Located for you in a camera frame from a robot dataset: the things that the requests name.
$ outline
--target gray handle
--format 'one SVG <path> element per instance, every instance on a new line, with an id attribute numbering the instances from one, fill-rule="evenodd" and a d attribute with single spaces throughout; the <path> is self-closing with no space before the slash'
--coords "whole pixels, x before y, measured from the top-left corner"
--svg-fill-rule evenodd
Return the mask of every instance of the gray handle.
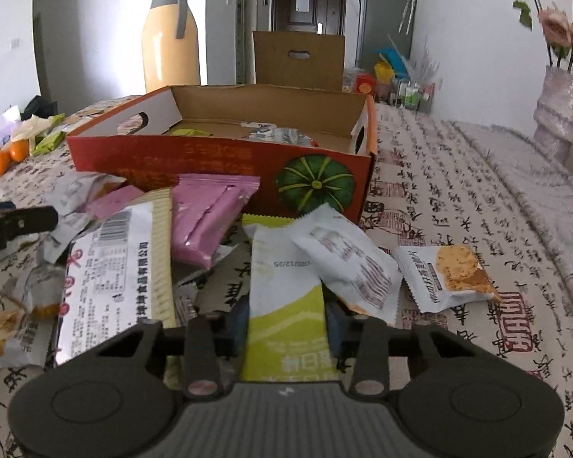
<path id="1" fill-rule="evenodd" d="M 178 4 L 178 22 L 176 24 L 176 39 L 183 39 L 185 37 L 185 30 L 187 29 L 187 13 L 189 6 L 187 0 L 176 0 Z"/>
<path id="2" fill-rule="evenodd" d="M 291 50 L 289 51 L 288 56 L 290 56 L 291 58 L 295 58 L 297 60 L 304 60 L 306 58 L 310 58 L 310 53 Z"/>

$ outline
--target green leaf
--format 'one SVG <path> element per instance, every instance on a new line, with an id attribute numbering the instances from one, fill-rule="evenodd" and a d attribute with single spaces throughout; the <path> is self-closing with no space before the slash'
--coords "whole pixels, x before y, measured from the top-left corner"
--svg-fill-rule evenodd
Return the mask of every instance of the green leaf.
<path id="1" fill-rule="evenodd" d="M 558 46 L 556 44 L 552 45 L 552 51 L 554 52 L 554 54 L 560 58 L 567 58 L 569 57 L 569 54 L 571 53 L 571 49 L 567 48 L 567 47 L 563 47 L 563 46 Z"/>
<path id="2" fill-rule="evenodd" d="M 533 19 L 530 16 L 530 7 L 527 2 L 522 0 L 514 0 L 512 4 L 513 8 L 520 10 L 520 24 L 522 24 L 527 29 L 533 29 Z"/>

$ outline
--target cardboard box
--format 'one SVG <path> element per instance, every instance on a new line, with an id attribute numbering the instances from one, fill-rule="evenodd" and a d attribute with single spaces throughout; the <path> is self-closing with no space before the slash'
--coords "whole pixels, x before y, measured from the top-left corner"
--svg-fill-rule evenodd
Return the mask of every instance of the cardboard box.
<path id="1" fill-rule="evenodd" d="M 142 127 L 116 135 L 140 115 Z M 245 122 L 292 127 L 319 148 L 248 140 Z M 212 137 L 170 136 L 199 129 Z M 142 190 L 182 173 L 261 177 L 249 213 L 294 217 L 330 200 L 358 221 L 377 154 L 376 110 L 362 94 L 269 85 L 166 87 L 102 114 L 68 135 L 76 168 L 128 178 Z"/>
<path id="2" fill-rule="evenodd" d="M 255 31 L 257 84 L 341 91 L 344 36 Z"/>

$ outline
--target ribbed gray surface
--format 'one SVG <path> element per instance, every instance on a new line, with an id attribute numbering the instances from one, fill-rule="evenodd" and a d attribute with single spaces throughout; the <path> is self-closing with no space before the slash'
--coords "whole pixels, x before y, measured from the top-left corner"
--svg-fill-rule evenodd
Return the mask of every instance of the ribbed gray surface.
<path id="1" fill-rule="evenodd" d="M 190 405 L 170 435 L 140 458 L 361 456 L 431 458 L 386 408 L 356 402 L 337 384 L 237 384 L 220 401 Z"/>

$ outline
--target pink vase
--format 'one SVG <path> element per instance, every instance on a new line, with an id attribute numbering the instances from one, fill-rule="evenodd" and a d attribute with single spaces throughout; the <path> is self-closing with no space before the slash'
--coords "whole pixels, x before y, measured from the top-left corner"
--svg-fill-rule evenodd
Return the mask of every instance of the pink vase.
<path id="1" fill-rule="evenodd" d="M 573 75 L 557 67 L 545 70 L 543 90 L 533 114 L 535 140 L 564 163 L 573 146 Z"/>

